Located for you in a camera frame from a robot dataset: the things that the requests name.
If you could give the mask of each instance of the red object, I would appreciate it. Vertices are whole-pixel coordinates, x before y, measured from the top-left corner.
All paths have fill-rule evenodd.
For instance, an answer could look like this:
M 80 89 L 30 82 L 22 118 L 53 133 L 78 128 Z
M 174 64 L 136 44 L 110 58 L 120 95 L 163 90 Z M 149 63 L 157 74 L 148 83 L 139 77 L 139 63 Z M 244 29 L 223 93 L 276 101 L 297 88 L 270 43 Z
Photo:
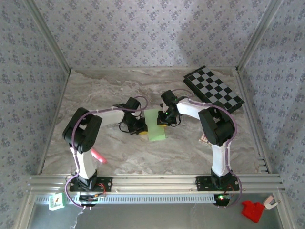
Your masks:
M 261 203 L 252 203 L 251 201 L 243 202 L 244 209 L 242 214 L 249 218 L 252 222 L 258 223 L 265 208 Z
M 91 155 L 99 160 L 99 162 L 101 162 L 102 164 L 106 164 L 107 163 L 107 160 L 106 158 L 104 158 L 102 155 L 99 154 L 99 152 L 96 151 L 96 149 L 92 148 L 91 149 Z

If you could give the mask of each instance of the red block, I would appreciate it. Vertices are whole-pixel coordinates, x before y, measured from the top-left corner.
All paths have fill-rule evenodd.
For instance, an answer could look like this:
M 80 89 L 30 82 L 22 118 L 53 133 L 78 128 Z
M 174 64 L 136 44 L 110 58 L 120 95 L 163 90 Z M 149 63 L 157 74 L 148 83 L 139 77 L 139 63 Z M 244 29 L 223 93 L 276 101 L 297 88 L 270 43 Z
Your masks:
M 244 209 L 242 214 L 249 218 L 254 223 L 258 223 L 264 210 L 264 205 L 261 203 L 252 203 L 251 201 L 243 202 Z

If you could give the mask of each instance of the aluminum rail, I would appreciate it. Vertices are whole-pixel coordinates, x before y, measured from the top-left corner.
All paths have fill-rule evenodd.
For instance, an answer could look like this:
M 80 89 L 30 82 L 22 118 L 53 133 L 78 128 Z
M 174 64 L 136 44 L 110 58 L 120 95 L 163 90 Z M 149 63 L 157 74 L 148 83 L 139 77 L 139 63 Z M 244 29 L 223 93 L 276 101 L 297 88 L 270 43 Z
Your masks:
M 64 191 L 68 175 L 31 176 L 26 188 L 33 194 L 55 194 Z M 203 175 L 114 175 L 113 194 L 190 194 L 222 193 L 222 191 L 198 192 L 196 176 Z M 279 174 L 239 174 L 244 193 L 284 192 Z

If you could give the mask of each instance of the wire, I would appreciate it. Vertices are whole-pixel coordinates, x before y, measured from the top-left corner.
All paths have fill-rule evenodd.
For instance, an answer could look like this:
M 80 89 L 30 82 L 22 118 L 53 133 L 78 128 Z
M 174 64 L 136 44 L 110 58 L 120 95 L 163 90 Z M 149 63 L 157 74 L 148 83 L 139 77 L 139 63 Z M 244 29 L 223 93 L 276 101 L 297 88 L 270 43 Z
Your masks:
M 97 184 L 97 186 L 100 186 L 103 188 L 103 194 L 106 194 L 106 188 L 102 183 Z
M 191 99 L 189 99 L 189 102 L 191 104 L 194 104 L 194 105 L 209 106 L 209 107 L 217 108 L 217 109 L 225 112 L 225 114 L 229 116 L 229 118 L 232 120 L 232 122 L 234 124 L 235 131 L 233 133 L 233 136 L 225 143 L 225 166 L 226 166 L 226 169 L 229 171 L 229 173 L 231 173 L 234 177 L 236 177 L 236 179 L 239 183 L 239 186 L 240 186 L 240 192 L 239 192 L 239 196 L 238 196 L 237 200 L 234 203 L 232 203 L 232 204 L 230 204 L 229 206 L 226 206 L 226 207 L 234 206 L 239 202 L 239 200 L 242 197 L 242 193 L 243 193 L 243 185 L 242 185 L 242 182 L 241 182 L 240 178 L 229 167 L 229 150 L 228 150 L 228 148 L 229 148 L 229 144 L 232 142 L 232 140 L 237 135 L 237 123 L 236 123 L 234 117 L 227 110 L 223 109 L 222 107 L 216 106 L 214 104 L 204 104 L 204 103 L 196 102 L 196 101 L 193 101 Z
M 188 98 L 194 97 L 194 94 L 190 90 L 183 89 L 183 88 L 177 88 L 177 89 L 172 90 L 172 92 L 176 92 L 176 91 L 185 91 L 185 92 L 191 94 L 191 96 L 189 96 Z
M 66 176 L 66 178 L 65 178 L 66 182 L 67 182 L 68 176 L 73 176 L 73 174 L 72 175 L 69 174 L 69 175 Z
M 121 129 L 121 125 L 122 125 L 122 123 L 119 124 L 119 129 L 120 129 L 122 132 L 124 132 L 124 133 L 130 134 L 130 131 L 122 130 L 122 129 Z
M 178 119 L 179 119 L 178 124 L 177 124 L 177 125 L 172 125 L 172 124 L 171 124 L 171 127 L 176 127 L 176 126 L 179 126 L 179 125 L 180 125 L 180 123 L 181 123 L 180 115 L 178 116 Z
M 228 187 L 231 187 L 231 189 L 233 190 L 233 194 L 231 195 L 231 198 L 232 198 L 232 197 L 234 196 L 234 188 L 233 188 L 233 186 L 230 185 L 230 184 L 227 185 L 227 189 L 225 190 L 225 192 L 223 193 L 223 195 L 225 195 L 225 194 L 227 193 Z
M 124 111 L 133 111 L 133 112 L 137 112 L 137 111 L 143 111 L 147 108 L 148 106 L 148 99 L 144 96 L 141 96 L 141 95 L 138 95 L 135 97 L 136 98 L 143 98 L 145 99 L 146 101 L 146 105 L 145 107 L 143 108 L 140 108 L 140 109 L 137 109 L 137 110 L 133 110 L 133 109 L 127 109 L 127 108 L 119 108 L 119 107 L 112 107 L 112 108 L 107 108 L 107 109 L 103 109 L 103 110 L 96 110 L 96 111 L 89 111 L 87 113 L 85 113 L 83 116 L 81 116 L 79 118 L 79 120 L 76 122 L 74 128 L 73 128 L 73 131 L 72 131 L 72 136 L 71 136 L 71 144 L 72 144 L 72 148 L 74 150 L 74 153 L 73 153 L 73 157 L 74 157 L 74 161 L 75 161 L 75 165 L 76 165 L 76 174 L 74 176 L 72 176 L 68 181 L 67 183 L 65 184 L 65 193 L 68 197 L 68 199 L 71 201 L 72 204 L 74 204 L 75 206 L 79 207 L 79 208 L 83 208 L 82 205 L 76 203 L 72 198 L 71 196 L 69 195 L 68 193 L 68 184 L 73 180 L 75 179 L 79 174 L 80 174 L 80 163 L 77 159 L 77 149 L 75 147 L 75 133 L 76 133 L 76 129 L 77 127 L 80 125 L 81 121 L 88 115 L 91 115 L 91 114 L 96 114 L 96 113 L 104 113 L 104 112 L 107 112 L 107 111 L 112 111 L 112 110 L 124 110 Z

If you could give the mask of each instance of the black mounting plate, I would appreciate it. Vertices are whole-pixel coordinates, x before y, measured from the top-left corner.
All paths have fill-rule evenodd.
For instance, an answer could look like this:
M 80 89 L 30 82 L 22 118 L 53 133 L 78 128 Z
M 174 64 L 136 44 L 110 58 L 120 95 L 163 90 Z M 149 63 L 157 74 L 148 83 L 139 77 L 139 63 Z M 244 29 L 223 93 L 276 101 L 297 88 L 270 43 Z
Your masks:
M 234 191 L 239 191 L 239 184 L 237 178 L 231 176 L 231 178 L 222 186 L 216 188 L 215 185 L 212 183 L 211 176 L 198 176 L 196 177 L 196 185 L 197 191 L 233 191 L 230 185 L 233 187 Z
M 100 184 L 100 183 L 102 183 L 105 186 L 106 192 L 111 192 L 112 177 L 97 177 L 96 184 Z M 69 190 L 70 192 L 86 192 L 86 190 L 80 186 L 77 178 L 71 181 Z M 98 185 L 95 185 L 94 188 L 90 190 L 90 192 L 103 192 L 103 188 Z

